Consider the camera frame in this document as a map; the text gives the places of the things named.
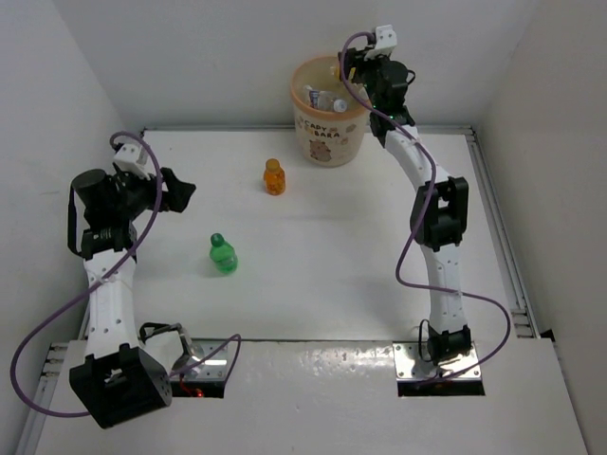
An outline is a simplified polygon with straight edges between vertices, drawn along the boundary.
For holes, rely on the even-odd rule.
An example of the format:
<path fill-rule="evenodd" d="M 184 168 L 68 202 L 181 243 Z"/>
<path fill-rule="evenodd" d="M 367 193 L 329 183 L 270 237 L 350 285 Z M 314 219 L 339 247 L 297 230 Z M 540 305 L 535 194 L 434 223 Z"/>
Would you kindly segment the clear bottle orange blue label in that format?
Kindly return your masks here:
<path fill-rule="evenodd" d="M 345 113 L 348 109 L 348 103 L 343 99 L 334 99 L 331 103 L 331 110 L 334 113 Z"/>

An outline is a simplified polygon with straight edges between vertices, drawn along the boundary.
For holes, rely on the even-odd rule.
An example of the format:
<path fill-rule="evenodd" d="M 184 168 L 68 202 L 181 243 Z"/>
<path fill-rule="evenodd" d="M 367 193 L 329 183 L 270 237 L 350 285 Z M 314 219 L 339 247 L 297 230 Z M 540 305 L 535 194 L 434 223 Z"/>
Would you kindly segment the blue label Pocari bottle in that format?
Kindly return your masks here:
<path fill-rule="evenodd" d="M 310 85 L 305 85 L 303 87 L 303 90 L 307 96 L 309 106 L 312 109 L 319 110 L 320 109 L 319 100 L 320 100 L 320 95 L 322 94 L 322 91 L 317 90 Z"/>

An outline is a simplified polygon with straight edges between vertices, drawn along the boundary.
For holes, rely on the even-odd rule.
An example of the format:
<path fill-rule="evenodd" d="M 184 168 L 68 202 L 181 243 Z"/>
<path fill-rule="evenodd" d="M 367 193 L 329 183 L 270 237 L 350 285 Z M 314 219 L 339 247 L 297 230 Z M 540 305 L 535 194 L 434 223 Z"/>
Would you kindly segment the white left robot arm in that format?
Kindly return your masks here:
<path fill-rule="evenodd" d="M 134 318 L 137 258 L 128 250 L 138 239 L 133 225 L 147 209 L 182 212 L 195 186 L 169 168 L 158 178 L 95 169 L 72 180 L 88 224 L 76 237 L 76 208 L 68 204 L 68 246 L 83 259 L 93 292 L 83 364 L 71 368 L 69 384 L 101 428 L 111 428 L 172 402 L 170 374 L 191 358 L 191 340 L 181 324 Z"/>

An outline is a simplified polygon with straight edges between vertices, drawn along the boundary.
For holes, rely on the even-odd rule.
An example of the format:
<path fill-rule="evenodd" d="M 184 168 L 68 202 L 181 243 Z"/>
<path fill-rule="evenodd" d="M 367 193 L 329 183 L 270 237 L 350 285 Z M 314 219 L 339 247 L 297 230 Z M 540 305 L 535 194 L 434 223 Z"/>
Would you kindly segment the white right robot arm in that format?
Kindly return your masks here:
<path fill-rule="evenodd" d="M 420 357 L 433 364 L 465 355 L 471 332 L 462 304 L 459 246 L 468 226 L 469 184 L 445 172 L 421 143 L 405 103 L 415 73 L 386 53 L 370 47 L 348 48 L 339 54 L 340 76 L 346 87 L 361 84 L 368 98 L 371 130 L 381 146 L 401 166 L 416 195 L 407 245 L 423 253 L 431 297 L 428 339 Z"/>

